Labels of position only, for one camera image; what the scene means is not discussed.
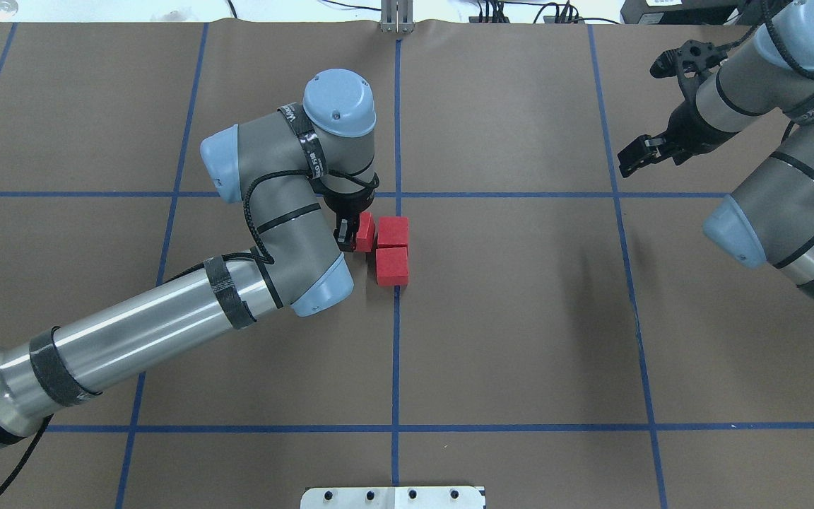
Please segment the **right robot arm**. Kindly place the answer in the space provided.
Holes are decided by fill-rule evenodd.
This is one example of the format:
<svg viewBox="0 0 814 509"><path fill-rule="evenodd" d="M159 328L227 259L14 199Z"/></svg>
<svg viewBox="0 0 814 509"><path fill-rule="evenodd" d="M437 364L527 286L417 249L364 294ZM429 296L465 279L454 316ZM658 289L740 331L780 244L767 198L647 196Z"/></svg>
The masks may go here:
<svg viewBox="0 0 814 509"><path fill-rule="evenodd" d="M778 12L715 45L688 40L653 62L674 77L683 101L657 135L621 149L621 176L671 159L676 165L721 147L763 115L789 120L779 147L704 220L704 234L745 267L772 265L814 300L814 1Z"/></svg>

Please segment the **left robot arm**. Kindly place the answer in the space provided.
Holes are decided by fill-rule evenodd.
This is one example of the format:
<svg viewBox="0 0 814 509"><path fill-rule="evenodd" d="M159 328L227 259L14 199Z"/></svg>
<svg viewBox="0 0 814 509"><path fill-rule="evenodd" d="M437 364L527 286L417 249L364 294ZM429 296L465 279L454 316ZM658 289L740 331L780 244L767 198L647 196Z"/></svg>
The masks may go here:
<svg viewBox="0 0 814 509"><path fill-rule="evenodd" d="M0 350L0 449L148 368L269 313L307 317L353 292L346 253L374 199L376 109L366 78L327 69L301 101L204 139L201 160L253 245Z"/></svg>

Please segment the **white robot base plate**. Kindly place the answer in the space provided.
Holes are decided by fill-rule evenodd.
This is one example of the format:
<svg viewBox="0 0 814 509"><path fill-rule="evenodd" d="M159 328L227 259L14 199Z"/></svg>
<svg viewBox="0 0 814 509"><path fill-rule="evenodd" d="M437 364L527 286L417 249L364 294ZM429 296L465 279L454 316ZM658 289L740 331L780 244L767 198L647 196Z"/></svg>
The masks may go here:
<svg viewBox="0 0 814 509"><path fill-rule="evenodd" d="M300 508L485 508L485 489L477 486L314 487Z"/></svg>

